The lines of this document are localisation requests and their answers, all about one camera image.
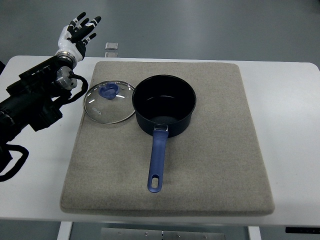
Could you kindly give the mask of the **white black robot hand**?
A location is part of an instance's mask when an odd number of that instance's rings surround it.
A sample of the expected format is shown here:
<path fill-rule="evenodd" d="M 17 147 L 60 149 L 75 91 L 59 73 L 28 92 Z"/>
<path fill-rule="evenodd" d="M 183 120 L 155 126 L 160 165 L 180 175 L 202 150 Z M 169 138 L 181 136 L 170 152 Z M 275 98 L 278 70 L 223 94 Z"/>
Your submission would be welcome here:
<path fill-rule="evenodd" d="M 97 36 L 94 30 L 101 19 L 97 16 L 90 20 L 82 12 L 66 25 L 57 42 L 58 50 L 55 55 L 58 59 L 74 69 L 85 58 L 89 42 Z"/>

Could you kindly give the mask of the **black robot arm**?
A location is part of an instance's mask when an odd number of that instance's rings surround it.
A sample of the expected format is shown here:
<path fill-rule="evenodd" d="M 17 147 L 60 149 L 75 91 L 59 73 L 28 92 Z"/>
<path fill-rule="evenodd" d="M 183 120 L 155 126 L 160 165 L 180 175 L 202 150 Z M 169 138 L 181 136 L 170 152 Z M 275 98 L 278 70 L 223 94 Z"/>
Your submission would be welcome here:
<path fill-rule="evenodd" d="M 26 126 L 43 130 L 62 118 L 60 108 L 75 102 L 88 90 L 87 80 L 73 72 L 76 64 L 67 56 L 55 55 L 19 75 L 7 87 L 9 97 L 0 104 L 0 170 L 13 159 L 11 152 L 21 153 L 15 165 L 0 180 L 15 176 L 26 162 L 29 151 L 10 142 Z"/>

